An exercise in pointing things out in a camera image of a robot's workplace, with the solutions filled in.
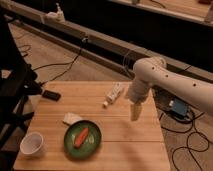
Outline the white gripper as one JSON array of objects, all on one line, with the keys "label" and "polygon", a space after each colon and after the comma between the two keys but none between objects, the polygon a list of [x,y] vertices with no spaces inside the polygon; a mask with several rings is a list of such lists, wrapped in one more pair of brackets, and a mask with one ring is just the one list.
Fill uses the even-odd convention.
[{"label": "white gripper", "polygon": [[142,81],[139,78],[135,77],[130,84],[127,91],[127,98],[133,102],[130,105],[131,109],[131,120],[136,121],[141,113],[142,105],[147,97],[151,86],[148,82]]}]

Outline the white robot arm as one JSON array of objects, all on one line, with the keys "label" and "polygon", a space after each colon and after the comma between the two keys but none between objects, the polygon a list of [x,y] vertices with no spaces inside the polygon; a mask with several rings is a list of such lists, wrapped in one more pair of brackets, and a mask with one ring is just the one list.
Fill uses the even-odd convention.
[{"label": "white robot arm", "polygon": [[162,57],[142,58],[133,65],[134,79],[127,91],[127,98],[131,101],[131,120],[139,118],[142,103],[154,85],[213,116],[213,84],[168,71],[166,66]]}]

